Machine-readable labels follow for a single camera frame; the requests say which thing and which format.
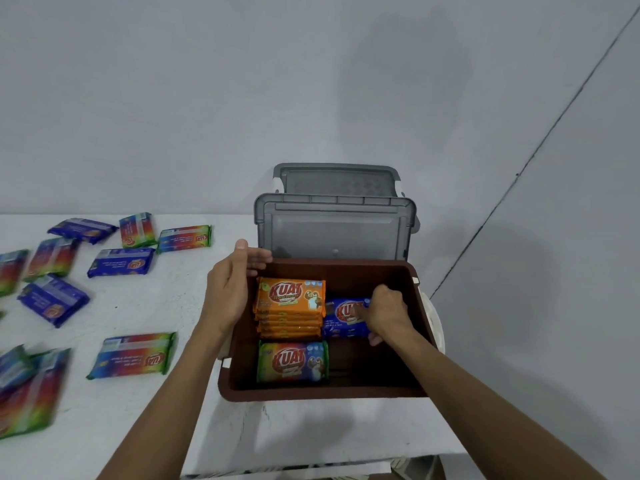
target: brown plastic box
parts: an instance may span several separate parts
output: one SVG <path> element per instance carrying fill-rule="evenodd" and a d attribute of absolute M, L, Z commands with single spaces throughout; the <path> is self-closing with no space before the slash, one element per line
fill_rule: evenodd
<path fill-rule="evenodd" d="M 263 276 L 325 280 L 327 299 L 371 296 L 384 283 L 402 291 L 413 326 L 435 343 L 418 290 L 417 273 L 406 261 L 274 259 Z M 220 395 L 228 401 L 281 401 L 286 399 L 334 399 L 347 397 L 424 397 L 425 393 L 400 357 L 386 344 L 371 347 L 365 337 L 332 337 L 329 345 L 329 378 L 321 383 L 258 384 L 258 342 L 252 303 L 257 290 L 248 278 L 249 297 L 233 331 L 228 368 L 220 370 Z"/>

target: tabletop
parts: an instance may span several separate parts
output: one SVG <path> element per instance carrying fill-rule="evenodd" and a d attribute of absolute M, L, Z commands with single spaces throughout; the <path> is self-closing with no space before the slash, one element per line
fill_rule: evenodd
<path fill-rule="evenodd" d="M 52 225 L 69 217 L 116 224 L 124 216 L 0 216 L 0 253 L 53 237 Z M 98 475 L 165 379 L 160 374 L 85 379 L 102 341 L 117 335 L 176 331 L 175 364 L 200 314 L 206 275 L 237 239 L 257 245 L 252 216 L 155 215 L 160 230 L 213 225 L 212 247 L 164 253 L 145 276 L 87 278 L 101 249 L 121 247 L 120 234 L 82 243 L 68 279 L 91 302 L 60 329 L 16 300 L 0 298 L 0 351 L 25 344 L 29 352 L 72 348 L 54 423 L 0 441 L 3 477 L 75 480 Z M 183 474 L 256 467 L 379 460 L 396 456 L 462 453 L 463 446 L 428 398 L 331 399 L 229 403 L 220 397 L 217 361 L 184 464 Z"/>

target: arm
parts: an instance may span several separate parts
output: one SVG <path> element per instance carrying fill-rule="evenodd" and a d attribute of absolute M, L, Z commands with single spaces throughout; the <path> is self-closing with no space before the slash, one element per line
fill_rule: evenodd
<path fill-rule="evenodd" d="M 246 276 L 269 261 L 270 251 L 248 248 L 241 239 L 209 272 L 200 320 L 184 352 L 98 480 L 180 478 L 213 364 L 246 306 Z"/>
<path fill-rule="evenodd" d="M 381 338 L 400 355 L 487 480 L 604 480 L 576 452 L 430 345 L 413 329 L 402 293 L 380 285 L 369 309 L 358 313 L 374 332 L 372 345 Z"/>

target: white wall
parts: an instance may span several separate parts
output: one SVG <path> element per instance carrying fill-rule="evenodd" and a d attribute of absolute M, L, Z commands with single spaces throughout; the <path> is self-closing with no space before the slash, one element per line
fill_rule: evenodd
<path fill-rule="evenodd" d="M 433 300 L 447 354 L 640 478 L 640 16 Z"/>
<path fill-rule="evenodd" d="M 433 291 L 638 0 L 0 0 L 0 212 L 252 213 L 391 164 Z"/>

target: blue package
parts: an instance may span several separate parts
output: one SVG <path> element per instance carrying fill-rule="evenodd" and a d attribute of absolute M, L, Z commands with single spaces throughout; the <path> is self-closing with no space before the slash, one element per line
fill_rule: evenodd
<path fill-rule="evenodd" d="M 0 356 L 0 392 L 24 384 L 36 375 L 36 368 L 24 347 L 18 345 Z"/>
<path fill-rule="evenodd" d="M 53 226 L 47 232 L 50 234 L 61 235 L 69 239 L 77 239 L 78 241 L 90 242 L 95 244 L 118 230 L 117 226 L 105 224 L 104 222 L 92 221 L 91 219 L 67 219 L 60 224 Z"/>
<path fill-rule="evenodd" d="M 60 328 L 71 315 L 89 302 L 89 295 L 68 282 L 47 274 L 25 286 L 18 300 L 54 327 Z"/>
<path fill-rule="evenodd" d="M 86 275 L 147 274 L 156 252 L 153 248 L 103 249 L 95 257 Z"/>
<path fill-rule="evenodd" d="M 369 298 L 336 298 L 327 301 L 323 320 L 323 337 L 366 337 L 369 328 L 353 313 L 354 305 L 369 307 Z"/>

